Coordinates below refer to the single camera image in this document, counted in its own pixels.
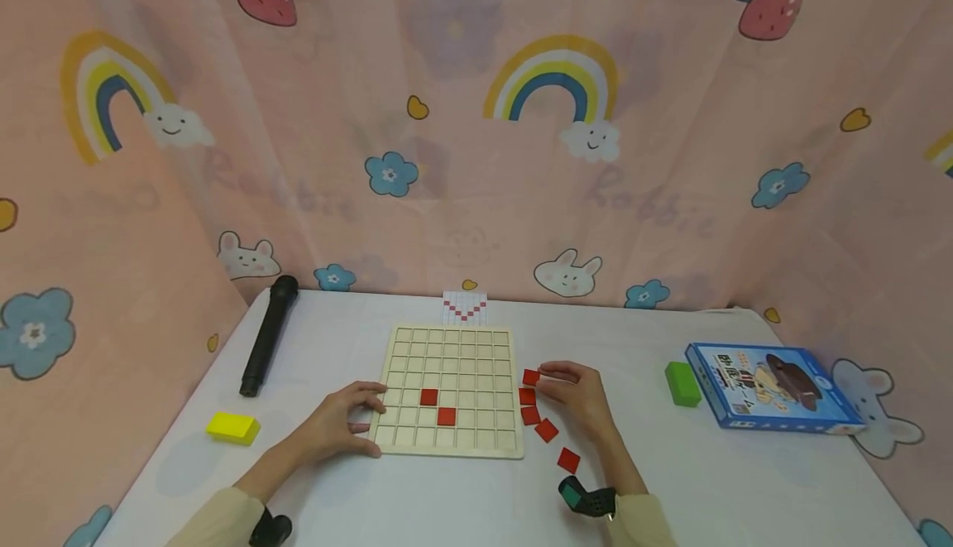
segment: microphone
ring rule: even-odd
[[[297,297],[297,280],[294,276],[278,276],[275,284],[271,285],[271,298],[265,319],[258,329],[258,338],[255,346],[251,347],[251,354],[245,372],[241,377],[241,390],[238,394],[253,398],[258,396],[258,390],[265,383],[265,375],[275,356],[275,347],[278,345],[278,336],[284,328],[288,311]]]

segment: beige sleeve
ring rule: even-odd
[[[655,496],[616,497],[609,536],[612,547],[677,547]]]
[[[256,498],[226,487],[210,497],[165,547],[248,547],[264,511]]]

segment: white table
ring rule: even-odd
[[[304,290],[257,398],[238,395],[268,295],[259,295],[119,506],[98,547],[162,546],[213,492],[241,476],[330,391],[381,375],[395,323],[440,322],[438,298]],[[491,301],[489,323],[513,329],[518,367],[571,358],[603,373],[616,423],[682,547],[922,547],[850,439],[716,426],[702,402],[672,404],[664,367],[690,341],[777,344],[752,311],[669,313]],[[213,442],[218,410],[254,415],[250,448]],[[562,433],[524,428],[526,458],[385,455],[340,458],[297,473],[270,504],[292,518],[285,545],[600,545],[603,522],[557,493],[567,446],[578,476],[601,485],[595,454],[551,405]]]

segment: left hand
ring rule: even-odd
[[[381,448],[376,443],[355,435],[366,432],[371,426],[347,421],[347,415],[359,406],[384,413],[387,408],[377,395],[386,390],[384,384],[356,381],[328,394],[286,441],[294,445],[295,451],[306,462],[320,462],[337,453],[364,453],[371,458],[380,458]]]

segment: wooden game board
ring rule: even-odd
[[[513,334],[507,328],[395,326],[371,417],[383,453],[523,458]]]

